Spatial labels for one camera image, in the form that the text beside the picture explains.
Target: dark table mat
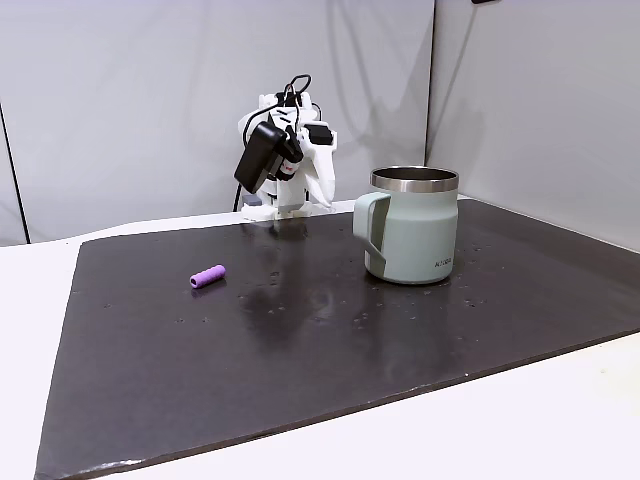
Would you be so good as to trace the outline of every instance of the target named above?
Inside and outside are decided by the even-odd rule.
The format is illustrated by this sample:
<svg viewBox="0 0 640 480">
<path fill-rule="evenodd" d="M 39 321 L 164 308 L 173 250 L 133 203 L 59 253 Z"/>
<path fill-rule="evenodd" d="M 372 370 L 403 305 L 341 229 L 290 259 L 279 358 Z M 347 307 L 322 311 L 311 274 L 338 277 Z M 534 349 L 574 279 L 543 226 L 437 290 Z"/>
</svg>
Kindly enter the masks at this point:
<svg viewBox="0 0 640 480">
<path fill-rule="evenodd" d="M 35 478 L 214 450 L 639 331 L 640 256 L 459 206 L 454 272 L 428 287 L 368 275 L 350 214 L 85 243 Z M 216 263 L 226 279 L 191 291 Z"/>
</svg>

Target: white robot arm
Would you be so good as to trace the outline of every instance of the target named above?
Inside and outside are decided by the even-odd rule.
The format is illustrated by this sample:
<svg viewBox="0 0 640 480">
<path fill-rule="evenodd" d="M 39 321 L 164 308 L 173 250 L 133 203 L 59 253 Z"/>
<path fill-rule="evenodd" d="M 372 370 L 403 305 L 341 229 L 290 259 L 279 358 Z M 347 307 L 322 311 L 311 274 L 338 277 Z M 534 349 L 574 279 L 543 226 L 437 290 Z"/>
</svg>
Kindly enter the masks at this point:
<svg viewBox="0 0 640 480">
<path fill-rule="evenodd" d="M 259 199 L 243 201 L 242 212 L 250 220 L 306 216 L 330 209 L 333 202 L 337 134 L 316 120 L 311 97 L 296 93 L 292 83 L 284 92 L 260 95 L 258 110 L 238 122 L 248 140 L 235 177 Z M 307 193 L 319 205 L 308 202 Z"/>
</svg>

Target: stainless steel rim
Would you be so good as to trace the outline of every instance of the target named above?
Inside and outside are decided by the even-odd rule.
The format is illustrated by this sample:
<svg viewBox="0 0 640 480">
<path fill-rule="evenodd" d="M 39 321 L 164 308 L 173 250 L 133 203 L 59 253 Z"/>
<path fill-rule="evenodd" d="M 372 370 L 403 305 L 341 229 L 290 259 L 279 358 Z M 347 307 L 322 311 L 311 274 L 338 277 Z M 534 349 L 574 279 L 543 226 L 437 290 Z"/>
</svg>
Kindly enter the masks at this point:
<svg viewBox="0 0 640 480">
<path fill-rule="evenodd" d="M 371 185 L 392 192 L 437 193 L 458 188 L 456 172 L 429 167 L 385 167 L 371 172 Z"/>
</svg>

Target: purple cylinder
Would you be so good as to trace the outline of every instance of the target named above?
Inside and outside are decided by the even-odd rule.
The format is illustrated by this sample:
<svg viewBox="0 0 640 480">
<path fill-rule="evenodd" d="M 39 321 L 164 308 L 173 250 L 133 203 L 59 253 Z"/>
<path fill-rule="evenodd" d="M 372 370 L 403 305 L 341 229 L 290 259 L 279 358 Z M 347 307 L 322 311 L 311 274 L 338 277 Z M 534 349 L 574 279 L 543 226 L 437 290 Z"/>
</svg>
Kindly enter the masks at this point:
<svg viewBox="0 0 640 480">
<path fill-rule="evenodd" d="M 222 265 L 216 265 L 204 272 L 196 273 L 191 277 L 191 287 L 202 288 L 209 285 L 211 282 L 220 280 L 224 277 L 225 273 L 227 273 L 227 270 Z"/>
</svg>

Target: light green mug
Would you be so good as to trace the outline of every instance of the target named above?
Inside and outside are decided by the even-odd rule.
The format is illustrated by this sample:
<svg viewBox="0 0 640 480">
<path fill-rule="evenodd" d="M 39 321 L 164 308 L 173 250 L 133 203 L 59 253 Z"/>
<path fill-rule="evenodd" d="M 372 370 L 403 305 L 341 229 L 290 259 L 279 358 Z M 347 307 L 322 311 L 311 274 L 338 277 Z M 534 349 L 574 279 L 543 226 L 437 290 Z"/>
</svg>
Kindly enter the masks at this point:
<svg viewBox="0 0 640 480">
<path fill-rule="evenodd" d="M 426 284 L 451 274 L 458 224 L 458 174 L 428 167 L 371 173 L 373 193 L 356 200 L 353 235 L 365 266 L 394 283 Z"/>
</svg>

